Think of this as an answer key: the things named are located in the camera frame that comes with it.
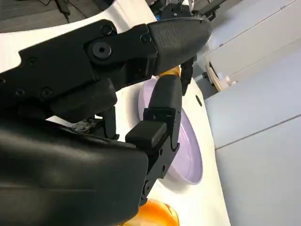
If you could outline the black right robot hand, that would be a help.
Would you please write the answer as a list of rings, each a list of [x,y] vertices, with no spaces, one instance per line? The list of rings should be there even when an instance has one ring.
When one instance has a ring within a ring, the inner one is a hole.
[[[180,75],[211,35],[197,17],[118,33],[103,19],[20,51],[0,75],[0,223],[116,226],[179,148]]]

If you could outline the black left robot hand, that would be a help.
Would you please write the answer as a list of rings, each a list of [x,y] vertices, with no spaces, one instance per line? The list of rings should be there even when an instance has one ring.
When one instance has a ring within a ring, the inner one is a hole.
[[[181,84],[182,84],[182,96],[185,96],[188,85],[191,82],[193,75],[193,64],[197,60],[197,55],[181,64]]]

